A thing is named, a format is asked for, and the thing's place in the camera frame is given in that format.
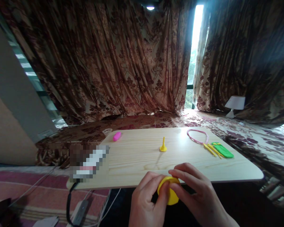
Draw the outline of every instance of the brown floral curtain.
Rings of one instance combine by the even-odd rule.
[[[197,62],[194,102],[199,110],[229,111],[228,99],[241,95],[245,109],[237,117],[283,124],[284,0],[207,2]]]
[[[195,0],[0,0],[0,10],[68,124],[157,110],[181,115]]]

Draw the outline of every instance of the pixelated box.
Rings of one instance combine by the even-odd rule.
[[[108,171],[102,166],[108,161],[108,154],[108,145],[71,145],[70,182],[87,183],[96,178],[96,174],[106,175]]]

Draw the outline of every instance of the wall outlet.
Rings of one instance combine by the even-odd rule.
[[[49,137],[49,136],[52,135],[52,134],[54,134],[54,132],[53,132],[51,129],[49,129],[49,130],[46,130],[46,131],[44,131],[44,132],[42,132],[42,133],[39,133],[39,134],[38,134],[38,137],[39,137],[40,139],[44,139],[44,138],[46,138],[46,137]]]

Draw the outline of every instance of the green toy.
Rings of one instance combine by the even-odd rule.
[[[233,158],[234,157],[234,155],[229,150],[227,150],[225,147],[223,147],[220,143],[211,143],[211,144],[225,158]]]

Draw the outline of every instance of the yellow disc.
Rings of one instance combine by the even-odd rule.
[[[164,184],[165,181],[169,181],[170,183],[177,183],[177,184],[180,184],[180,181],[178,180],[178,178],[174,178],[174,177],[164,177],[163,180],[161,181],[161,183],[159,184],[159,187],[158,187],[158,195],[160,193],[160,188],[161,186]],[[167,205],[174,205],[176,204],[177,202],[179,202],[179,198],[177,197],[176,193],[170,188],[169,189],[169,198],[168,198],[168,202],[167,202]]]

